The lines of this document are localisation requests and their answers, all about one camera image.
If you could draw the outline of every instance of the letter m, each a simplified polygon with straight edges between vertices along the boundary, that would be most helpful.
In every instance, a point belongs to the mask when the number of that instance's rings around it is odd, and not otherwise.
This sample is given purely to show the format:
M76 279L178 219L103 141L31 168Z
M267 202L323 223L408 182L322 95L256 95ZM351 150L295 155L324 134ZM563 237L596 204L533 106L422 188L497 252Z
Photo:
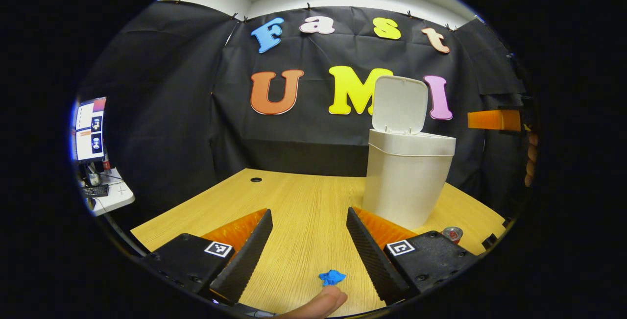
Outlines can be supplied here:
M382 75L394 75L392 71L388 71L388 69L375 68L372 69L368 75L365 84L362 84L351 67L338 65L331 67L329 73L336 78L333 104L329 107L329 113L331 114L351 113L351 107L347 104L347 96L351 99L355 111L358 114L362 114L365 105L368 104L368 101L374 94L374 82L376 82L377 78ZM370 115L372 115L374 99L372 101L372 104L368 107L368 113Z

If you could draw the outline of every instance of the wooden table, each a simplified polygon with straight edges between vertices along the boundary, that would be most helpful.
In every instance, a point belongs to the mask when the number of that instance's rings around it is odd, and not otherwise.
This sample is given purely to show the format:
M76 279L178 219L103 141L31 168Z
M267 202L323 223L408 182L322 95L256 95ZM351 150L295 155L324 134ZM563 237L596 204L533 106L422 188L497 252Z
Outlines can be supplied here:
M252 182L253 177L262 181ZM229 221L267 207L273 230L240 303L273 313L303 305L322 288L321 272L338 270L349 299L332 316L385 306L346 229L347 210L361 207L364 177L315 176L245 169L131 232L153 251L187 232L202 236ZM490 234L500 237L504 219L446 184L426 224L414 232L464 231L459 245L479 255Z

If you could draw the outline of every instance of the keyboard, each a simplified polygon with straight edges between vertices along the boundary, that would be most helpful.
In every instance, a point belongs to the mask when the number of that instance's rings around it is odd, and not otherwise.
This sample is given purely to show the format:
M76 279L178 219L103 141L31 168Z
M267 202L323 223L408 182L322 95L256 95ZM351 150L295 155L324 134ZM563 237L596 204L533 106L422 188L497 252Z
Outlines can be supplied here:
M95 198L98 196L108 196L109 195L109 185L101 184L96 187L85 187L83 188L83 196Z

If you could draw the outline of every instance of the computer monitor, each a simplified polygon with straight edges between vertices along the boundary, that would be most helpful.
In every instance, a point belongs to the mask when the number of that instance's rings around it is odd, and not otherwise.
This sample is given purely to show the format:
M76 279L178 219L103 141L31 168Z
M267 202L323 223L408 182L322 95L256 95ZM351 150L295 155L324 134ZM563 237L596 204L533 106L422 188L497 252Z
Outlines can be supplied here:
M104 161L105 103L107 98L77 102L72 115L72 160L78 164Z

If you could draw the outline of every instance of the orange object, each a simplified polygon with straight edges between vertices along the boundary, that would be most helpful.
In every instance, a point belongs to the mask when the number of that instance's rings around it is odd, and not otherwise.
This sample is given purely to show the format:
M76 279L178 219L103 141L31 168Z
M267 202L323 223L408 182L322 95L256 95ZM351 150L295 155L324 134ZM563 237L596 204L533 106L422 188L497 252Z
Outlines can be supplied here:
M244 243L248 241L248 237L250 237L250 234L253 233L253 230L257 227L259 220L262 219L266 210L268 209L261 209L240 219L231 221L226 225L218 227L208 234L205 234L201 238L232 245L233 250L235 250L233 257L231 257L231 259L233 259L237 255L237 252L239 252L244 246Z
M411 232L396 223L385 220L383 217L376 216L375 214L359 209L358 207L352 208L355 210L359 220L361 220L363 225L365 225L366 229L370 232L370 235L381 250L383 250L388 243L398 242L417 236L416 233Z
M520 112L515 109L469 112L468 127L520 131Z
M250 94L250 105L261 114L282 114L291 110L296 103L298 93L298 78L305 75L303 71L291 69L281 74L285 78L285 91L282 100L272 102L268 100L270 81L276 76L274 72L260 72L253 74L253 91Z

